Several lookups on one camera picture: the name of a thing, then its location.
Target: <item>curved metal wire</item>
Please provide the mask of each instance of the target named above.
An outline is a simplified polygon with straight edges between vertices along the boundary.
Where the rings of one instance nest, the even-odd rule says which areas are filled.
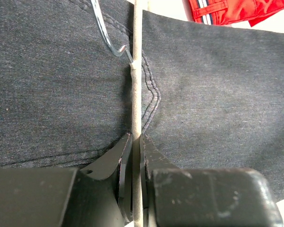
[[[91,1],[91,5],[94,9],[94,13],[95,13],[95,17],[98,23],[98,27],[100,30],[100,33],[102,35],[102,38],[106,44],[106,46],[110,49],[110,51],[117,57],[120,57],[124,52],[127,53],[127,56],[129,58],[130,63],[133,63],[133,57],[128,49],[128,47],[126,45],[121,46],[121,48],[119,50],[117,50],[113,45],[112,42],[108,36],[105,24],[104,24],[104,20],[102,17],[102,13],[101,13],[101,9],[99,6],[99,2],[98,0],[90,0]]]

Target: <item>red garment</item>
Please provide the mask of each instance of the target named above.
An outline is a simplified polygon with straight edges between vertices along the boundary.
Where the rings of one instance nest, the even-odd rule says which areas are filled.
[[[259,21],[284,9],[284,0],[189,0],[193,20],[208,25]]]

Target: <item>dark gray jeans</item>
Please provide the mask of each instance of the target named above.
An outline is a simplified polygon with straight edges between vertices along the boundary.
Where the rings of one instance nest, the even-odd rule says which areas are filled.
[[[112,42],[133,7],[101,0]],[[284,34],[144,12],[143,131],[183,168],[251,167],[284,198]],[[88,0],[0,0],[0,167],[80,166],[130,129],[128,59]]]

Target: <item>wooden stick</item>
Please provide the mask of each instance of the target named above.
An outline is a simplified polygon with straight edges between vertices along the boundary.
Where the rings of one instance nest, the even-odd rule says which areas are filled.
[[[143,0],[135,0],[133,15],[133,63],[132,76],[132,133],[133,133],[133,223],[143,227],[142,187],[140,175],[140,135],[142,112],[142,9]]]

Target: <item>denim fabric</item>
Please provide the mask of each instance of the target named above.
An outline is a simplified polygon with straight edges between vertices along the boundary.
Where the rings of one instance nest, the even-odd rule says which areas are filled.
[[[132,5],[102,0],[112,42]],[[284,198],[284,34],[144,12],[142,124],[184,168],[251,167]],[[131,127],[126,56],[87,0],[0,0],[0,167],[79,166]]]

